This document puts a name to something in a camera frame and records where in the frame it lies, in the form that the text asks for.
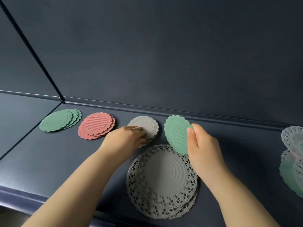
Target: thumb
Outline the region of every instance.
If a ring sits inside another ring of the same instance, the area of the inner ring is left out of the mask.
[[[193,129],[188,128],[187,129],[187,148],[191,149],[191,148],[196,148],[196,147],[198,147],[198,141],[197,141],[196,134]]]

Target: forearm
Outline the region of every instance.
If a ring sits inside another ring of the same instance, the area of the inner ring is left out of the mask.
[[[75,170],[23,227],[89,226],[98,199],[116,168],[98,150]]]
[[[217,199],[227,227],[278,227],[264,206],[237,179],[226,171],[208,187]]]

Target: hand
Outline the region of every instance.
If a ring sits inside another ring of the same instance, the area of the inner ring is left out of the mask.
[[[187,129],[188,158],[191,166],[203,182],[209,186],[228,172],[219,142],[199,124]]]
[[[144,136],[142,127],[123,126],[108,133],[97,152],[109,157],[119,167],[146,142]]]

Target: left hand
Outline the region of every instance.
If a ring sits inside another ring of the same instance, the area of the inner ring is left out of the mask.
[[[142,127],[123,126],[108,133],[97,152],[109,157],[119,167],[146,142]]]

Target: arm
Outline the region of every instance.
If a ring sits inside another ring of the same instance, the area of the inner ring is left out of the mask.
[[[145,139],[141,128],[114,130],[23,227],[89,226],[103,189],[114,173]]]
[[[200,125],[187,130],[188,157],[217,199],[227,227],[279,227],[256,197],[224,163],[217,139]]]

